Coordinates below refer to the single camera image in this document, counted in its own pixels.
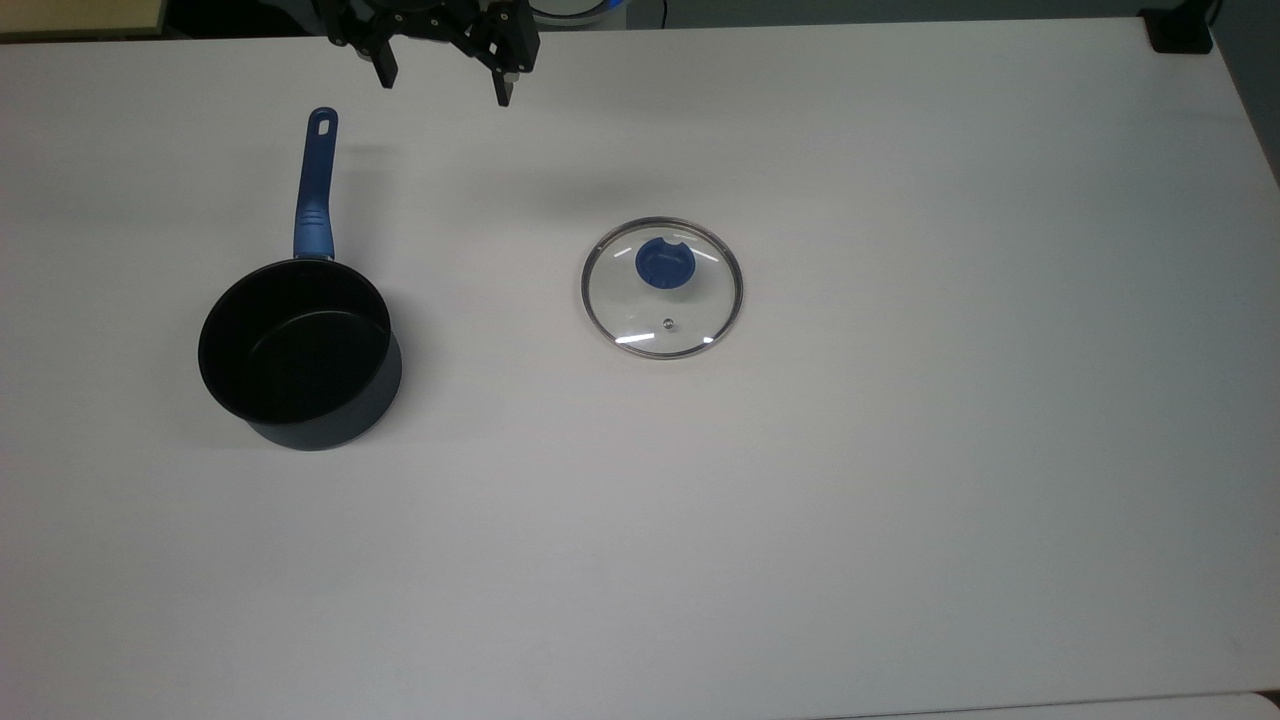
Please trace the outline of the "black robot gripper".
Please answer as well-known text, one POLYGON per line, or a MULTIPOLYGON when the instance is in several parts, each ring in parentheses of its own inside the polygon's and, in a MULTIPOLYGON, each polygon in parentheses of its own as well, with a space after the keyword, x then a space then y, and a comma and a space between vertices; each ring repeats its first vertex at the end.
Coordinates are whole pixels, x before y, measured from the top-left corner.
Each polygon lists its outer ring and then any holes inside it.
POLYGON ((314 1, 330 41, 353 47, 372 64, 383 88, 393 88, 398 63, 390 38, 451 44, 492 73, 495 100, 508 108, 521 74, 540 49, 531 10, 490 10, 489 1, 314 1))

